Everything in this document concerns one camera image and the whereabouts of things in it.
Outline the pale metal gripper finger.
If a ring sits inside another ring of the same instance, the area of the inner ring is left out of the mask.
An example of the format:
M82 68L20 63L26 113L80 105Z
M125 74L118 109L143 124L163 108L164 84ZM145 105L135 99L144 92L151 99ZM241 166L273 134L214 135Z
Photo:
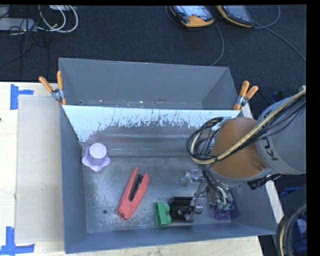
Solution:
M191 169L185 171L183 177L180 180L180 185L185 188L191 183L201 183L203 176L199 173L198 169Z
M193 198L189 206L187 207L186 213L185 213L185 220L187 222L193 222L195 215L200 215L202 213L203 207L197 203L197 200Z

